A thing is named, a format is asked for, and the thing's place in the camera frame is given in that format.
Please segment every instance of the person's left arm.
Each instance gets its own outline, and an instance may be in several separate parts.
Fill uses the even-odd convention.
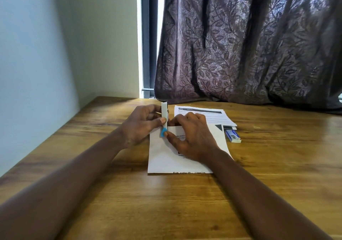
[[[0,239],[54,239],[85,190],[119,151],[166,119],[161,106],[138,106],[105,138],[0,206]]]

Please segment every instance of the person's left hand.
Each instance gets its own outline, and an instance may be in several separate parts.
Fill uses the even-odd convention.
[[[123,137],[124,148],[140,142],[153,129],[164,125],[166,118],[162,118],[160,113],[161,105],[137,106],[121,126],[114,130],[114,133]]]

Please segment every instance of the forearm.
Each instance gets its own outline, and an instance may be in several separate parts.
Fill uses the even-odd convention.
[[[255,239],[331,239],[223,151],[205,164],[213,171]]]
[[[120,134],[113,132],[2,204],[0,238],[53,239],[85,190],[122,148]]]

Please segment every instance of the person's right arm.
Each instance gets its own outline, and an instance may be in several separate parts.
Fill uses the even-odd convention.
[[[167,131],[177,151],[206,165],[242,215],[255,239],[331,239],[261,181],[220,150],[201,114],[177,115],[170,126],[182,125],[185,141]]]

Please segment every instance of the leaf pattern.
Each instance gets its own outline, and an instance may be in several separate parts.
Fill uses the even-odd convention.
[[[338,109],[342,0],[165,0],[155,95]]]

